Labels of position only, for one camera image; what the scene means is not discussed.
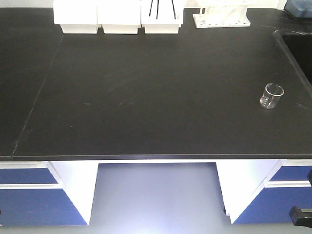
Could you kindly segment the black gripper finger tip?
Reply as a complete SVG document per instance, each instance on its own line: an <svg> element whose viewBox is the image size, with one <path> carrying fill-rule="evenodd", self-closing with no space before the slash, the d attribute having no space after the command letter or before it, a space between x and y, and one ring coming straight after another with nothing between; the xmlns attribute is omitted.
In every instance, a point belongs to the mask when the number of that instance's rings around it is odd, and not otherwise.
<svg viewBox="0 0 312 234"><path fill-rule="evenodd" d="M300 209L293 206L289 212L293 225L302 227L312 227L312 210Z"/></svg>

